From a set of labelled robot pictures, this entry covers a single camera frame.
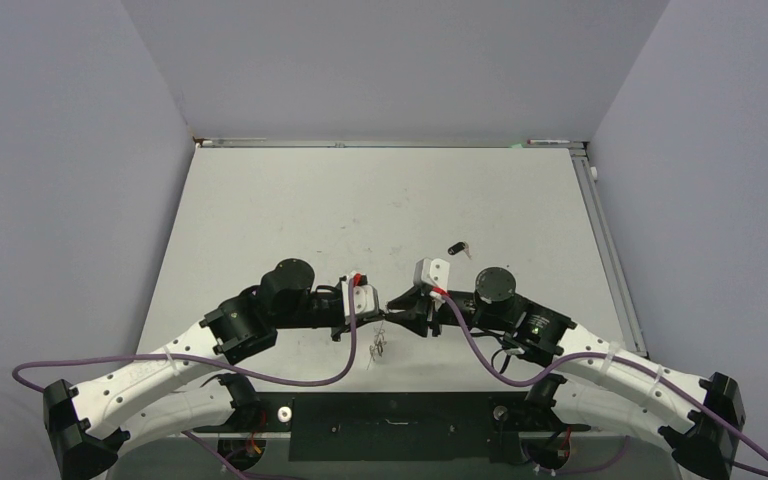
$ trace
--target cable tie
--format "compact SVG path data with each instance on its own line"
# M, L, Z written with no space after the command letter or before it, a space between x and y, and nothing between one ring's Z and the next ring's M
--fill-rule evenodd
M611 342L608 346L608 354L605 355L605 359L602 360L602 367L599 369L599 378L594 382L596 385L602 386L602 381L608 375L608 369L611 368L611 363L614 361L614 355L622 348L618 342Z
M643 404L641 407L646 408L649 406L649 402L652 401L652 398L655 396L655 389L658 388L658 385L661 382L661 376L664 374L664 366L658 365L658 373L655 375L655 379L652 382L652 386L649 388L649 391L646 393L646 400L643 401Z
M166 358L169 360L169 363L172 364L172 375L175 377L180 377L181 372L178 371L178 364L175 363L175 360L172 358L172 354L169 353L169 347L166 345L163 346L163 353L166 354Z

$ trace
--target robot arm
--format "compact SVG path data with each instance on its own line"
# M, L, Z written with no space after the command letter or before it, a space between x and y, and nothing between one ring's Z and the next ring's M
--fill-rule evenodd
M46 387L45 425L61 477L93 478L110 468L120 452L184 428L227 420L234 410L228 393L170 393L225 362L235 365L273 346L277 329L330 328L336 340L349 329L349 299L360 324L379 314L377 293L362 275L352 272L337 287L316 289L313 278L307 263L284 260L258 286L222 302L149 354L152 360L74 386L58 380ZM173 355L201 357L214 365Z
M448 272L444 260L425 259L416 269L413 287L388 303L387 320L423 337L428 330L437 336L441 325L459 326L462 320L465 334L473 329L496 332L509 355L542 367L561 357L580 355L583 358L564 361L557 371L604 390L573 383L559 387L559 403L552 412L562 421L585 420L580 423L630 434L661 447L667 445L673 458L688 470L709 479L729 477L738 440L688 400L665 388L663 382L678 386L742 430L745 416L734 380L720 373L705 379L634 355L569 317L518 295L513 275L502 268L479 273L474 292L441 290L438 285L448 280L435 272ZM437 309L435 302L440 295L448 296L447 303L453 308ZM655 378L629 364L656 372ZM485 367L492 369L489 363ZM531 386L497 376L512 386Z
M129 432L118 455L170 435L208 425L223 425L232 421L238 409L244 410L238 390L254 392L244 377L236 377L235 383L215 382L204 388L169 394L144 408L140 413L125 420L121 428Z

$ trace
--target screw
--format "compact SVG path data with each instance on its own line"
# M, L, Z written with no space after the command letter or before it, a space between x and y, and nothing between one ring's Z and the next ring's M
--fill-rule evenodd
M278 409L278 421L281 423L287 423L293 418L293 411L290 407L281 407Z
M507 416L508 416L508 407L504 405L499 405L498 407L493 409L493 418L495 418L496 420L502 420Z

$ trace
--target red wire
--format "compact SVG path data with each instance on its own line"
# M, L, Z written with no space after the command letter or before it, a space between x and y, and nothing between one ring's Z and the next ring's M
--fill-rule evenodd
M562 443L561 446L558 447L558 450L561 450L564 448L564 446L569 445L570 436L572 436L572 427L567 427L567 436L564 437L564 443ZM567 449L566 456L569 457L569 449Z
M259 429L263 428L263 426L266 425L266 410L260 411L260 425L258 425L257 428L252 430L252 433L249 435L249 439L246 441L246 445L251 445L251 449L254 450L254 436L255 434L259 433Z

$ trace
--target gray wall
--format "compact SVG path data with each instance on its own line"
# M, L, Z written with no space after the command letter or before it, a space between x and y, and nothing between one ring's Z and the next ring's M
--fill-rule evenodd
M118 1L0 2L0 479L59 478L14 365L134 351L191 153Z
M667 0L123 0L204 137L590 139Z
M768 2L670 2L591 154L652 356L736 378L768 446Z

